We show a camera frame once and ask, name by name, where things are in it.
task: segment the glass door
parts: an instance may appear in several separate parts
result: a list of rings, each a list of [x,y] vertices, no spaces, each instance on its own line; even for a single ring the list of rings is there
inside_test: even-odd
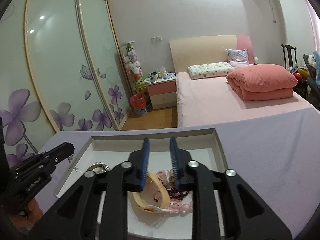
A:
[[[88,50],[116,124],[122,127],[129,112],[129,90],[113,36],[105,0],[79,0]]]
[[[54,130],[29,75],[23,24],[26,0],[12,0],[0,20],[0,116],[12,167],[38,153]]]
[[[34,82],[58,129],[114,130],[90,71],[75,0],[30,0],[27,38]]]

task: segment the white box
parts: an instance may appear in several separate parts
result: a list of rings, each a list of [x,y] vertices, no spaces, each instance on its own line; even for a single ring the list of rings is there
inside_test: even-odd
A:
[[[91,137],[77,154],[62,176],[54,194],[59,198],[76,182],[84,172],[96,162],[108,165],[111,169],[128,160],[131,152],[142,147],[143,139],[150,139],[150,157],[148,170],[169,170],[171,166],[169,139],[175,136],[178,147],[188,150],[192,159],[206,165],[210,170],[224,172],[228,166],[220,140],[215,129],[196,131],[168,132],[160,134],[140,134],[123,136]],[[191,196],[184,199],[191,201]],[[104,194],[101,198],[98,223],[101,222]],[[220,234],[223,235],[223,223],[219,200],[217,201]],[[150,214],[137,208],[128,194],[128,233],[152,239],[191,239],[192,214],[181,216],[179,213]]]

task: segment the drawer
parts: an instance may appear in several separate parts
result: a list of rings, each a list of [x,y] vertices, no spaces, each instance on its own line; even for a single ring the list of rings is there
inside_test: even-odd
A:
[[[147,86],[150,96],[176,92],[175,80]]]
[[[165,93],[150,96],[153,109],[165,108],[177,105],[177,93]]]

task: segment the curtain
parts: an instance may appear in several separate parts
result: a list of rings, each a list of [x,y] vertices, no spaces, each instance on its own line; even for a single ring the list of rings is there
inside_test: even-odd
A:
[[[320,53],[320,19],[308,0],[306,0],[306,4],[309,10],[311,25],[314,34],[315,50]]]

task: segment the white pillow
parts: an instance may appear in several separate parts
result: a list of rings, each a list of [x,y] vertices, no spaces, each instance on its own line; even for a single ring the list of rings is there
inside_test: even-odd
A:
[[[228,52],[228,62],[231,66],[235,68],[249,66],[249,50],[226,49],[226,51]]]
[[[194,65],[188,67],[191,79],[226,76],[235,68],[227,62]]]

